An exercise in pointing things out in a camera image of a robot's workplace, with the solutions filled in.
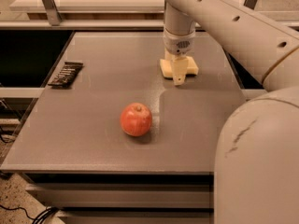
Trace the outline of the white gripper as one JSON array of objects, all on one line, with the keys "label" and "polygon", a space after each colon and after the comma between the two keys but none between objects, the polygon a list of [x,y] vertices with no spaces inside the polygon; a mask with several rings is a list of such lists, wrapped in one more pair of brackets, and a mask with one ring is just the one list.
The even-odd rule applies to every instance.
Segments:
[{"label": "white gripper", "polygon": [[172,78],[176,86],[184,83],[187,75],[189,61],[186,56],[173,55],[185,54],[193,48],[195,32],[188,35],[173,35],[167,30],[164,30],[164,58],[170,61]]}]

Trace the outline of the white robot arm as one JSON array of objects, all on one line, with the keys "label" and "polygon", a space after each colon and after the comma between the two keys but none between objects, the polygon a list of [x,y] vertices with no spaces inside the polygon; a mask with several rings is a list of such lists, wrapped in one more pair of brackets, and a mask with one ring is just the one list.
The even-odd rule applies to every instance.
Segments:
[{"label": "white robot arm", "polygon": [[215,224],[299,224],[299,36],[235,0],[164,0],[164,37],[177,60],[200,25],[263,88],[224,124],[215,155]]}]

